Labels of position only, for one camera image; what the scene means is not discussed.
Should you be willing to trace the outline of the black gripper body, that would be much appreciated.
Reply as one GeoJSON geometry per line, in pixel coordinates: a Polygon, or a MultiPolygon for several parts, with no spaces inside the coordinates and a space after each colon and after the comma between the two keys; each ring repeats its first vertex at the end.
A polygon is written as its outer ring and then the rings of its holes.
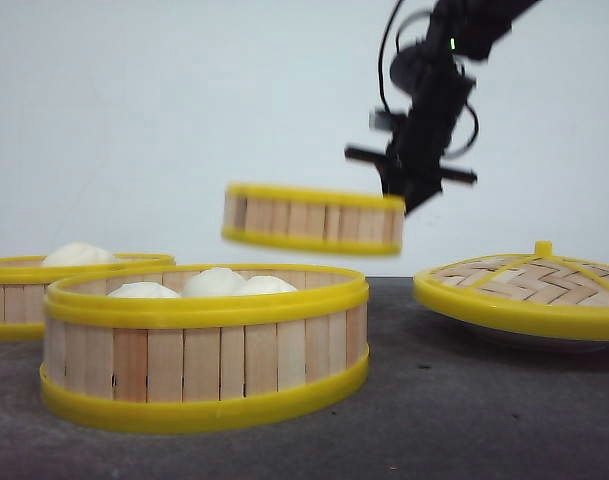
{"type": "Polygon", "coordinates": [[[444,180],[474,184],[474,172],[445,168],[440,161],[468,107],[475,80],[457,67],[451,53],[433,58],[400,53],[392,62],[390,78],[411,97],[409,111],[376,111],[373,125],[391,132],[386,150],[378,153],[348,145],[345,158],[374,165],[386,195],[433,196],[442,190],[444,180]]]}

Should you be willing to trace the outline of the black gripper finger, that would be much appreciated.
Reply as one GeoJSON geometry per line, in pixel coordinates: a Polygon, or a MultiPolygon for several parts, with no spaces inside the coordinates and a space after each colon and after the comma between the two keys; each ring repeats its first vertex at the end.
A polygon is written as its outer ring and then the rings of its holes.
{"type": "Polygon", "coordinates": [[[410,189],[404,194],[405,216],[409,216],[416,208],[420,207],[426,201],[434,196],[434,191],[431,189],[410,189]]]}

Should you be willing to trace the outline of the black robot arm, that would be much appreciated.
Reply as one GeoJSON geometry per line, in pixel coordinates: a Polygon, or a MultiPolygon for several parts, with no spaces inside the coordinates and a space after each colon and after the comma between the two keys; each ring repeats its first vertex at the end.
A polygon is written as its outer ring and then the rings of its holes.
{"type": "Polygon", "coordinates": [[[469,96],[476,80],[466,73],[463,59],[482,62],[493,45],[510,33],[514,20],[533,7],[531,1],[438,1],[403,21],[395,4],[380,45],[395,45],[389,64],[379,60],[379,88],[390,80],[410,99],[407,111],[393,110],[387,101],[369,117],[373,130],[390,140],[379,153],[348,145],[346,159],[367,162],[378,171],[386,196],[403,200],[410,214],[442,191],[445,180],[472,185],[472,171],[442,166],[477,140],[480,122],[469,96]]]}

